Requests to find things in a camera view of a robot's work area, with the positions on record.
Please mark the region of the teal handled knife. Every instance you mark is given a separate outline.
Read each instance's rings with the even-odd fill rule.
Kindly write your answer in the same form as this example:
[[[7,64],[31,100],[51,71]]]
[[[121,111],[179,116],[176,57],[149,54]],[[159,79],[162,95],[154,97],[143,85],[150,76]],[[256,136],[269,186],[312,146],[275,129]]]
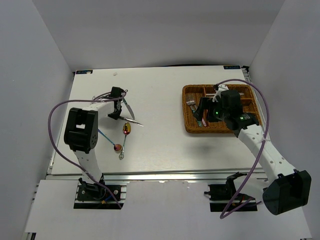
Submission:
[[[124,105],[125,105],[126,109],[128,110],[128,112],[129,112],[129,114],[130,114],[131,118],[129,118],[129,117],[125,117],[124,119],[125,119],[125,120],[134,121],[134,120],[135,120],[135,114],[134,114],[134,112],[133,112],[133,110],[132,110],[131,106],[127,103],[127,101],[126,101],[126,99],[125,99],[125,96],[127,95],[127,92],[128,92],[128,90],[127,90],[127,89],[126,89],[126,90],[124,90],[124,93],[123,93],[123,95],[122,95],[122,102],[124,103]]]

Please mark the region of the white chopstick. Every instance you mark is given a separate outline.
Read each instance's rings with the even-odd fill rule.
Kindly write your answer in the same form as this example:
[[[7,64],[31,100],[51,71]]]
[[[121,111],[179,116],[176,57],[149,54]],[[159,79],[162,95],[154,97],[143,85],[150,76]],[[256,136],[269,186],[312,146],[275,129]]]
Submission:
[[[213,97],[213,96],[215,96],[216,95],[216,93],[207,93],[205,96],[206,97]],[[240,96],[244,96],[245,94],[243,93],[243,92],[239,92],[239,95]]]

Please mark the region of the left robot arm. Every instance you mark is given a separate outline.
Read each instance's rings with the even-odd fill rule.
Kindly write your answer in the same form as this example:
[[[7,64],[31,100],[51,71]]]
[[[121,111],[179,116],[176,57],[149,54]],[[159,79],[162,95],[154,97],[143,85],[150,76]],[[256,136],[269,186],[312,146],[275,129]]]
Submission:
[[[106,117],[118,119],[122,111],[121,101],[125,95],[126,91],[122,88],[112,87],[110,93],[94,98],[88,106],[73,107],[68,113],[64,143],[78,160],[82,171],[79,182],[84,192],[95,200],[103,199],[107,193],[95,154],[99,120]]]

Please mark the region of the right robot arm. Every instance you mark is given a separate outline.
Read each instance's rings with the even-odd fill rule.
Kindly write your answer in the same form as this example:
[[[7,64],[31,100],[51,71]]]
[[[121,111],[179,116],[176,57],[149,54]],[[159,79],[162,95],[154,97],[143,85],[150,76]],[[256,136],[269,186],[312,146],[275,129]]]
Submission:
[[[261,165],[267,181],[237,172],[225,183],[230,201],[247,195],[262,202],[273,214],[279,215],[305,206],[309,200],[312,178],[306,170],[299,171],[267,140],[257,118],[244,112],[240,94],[236,90],[219,89],[214,97],[201,97],[193,116],[200,120],[207,111],[209,122],[224,122],[229,130],[245,144],[255,157],[254,165]]]

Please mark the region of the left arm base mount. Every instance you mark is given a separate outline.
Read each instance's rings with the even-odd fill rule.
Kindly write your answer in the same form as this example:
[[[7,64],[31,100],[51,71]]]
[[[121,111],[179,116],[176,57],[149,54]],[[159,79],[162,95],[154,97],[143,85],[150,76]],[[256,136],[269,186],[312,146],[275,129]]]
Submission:
[[[76,210],[120,210],[121,208],[108,190],[96,183],[78,179],[73,208]]]

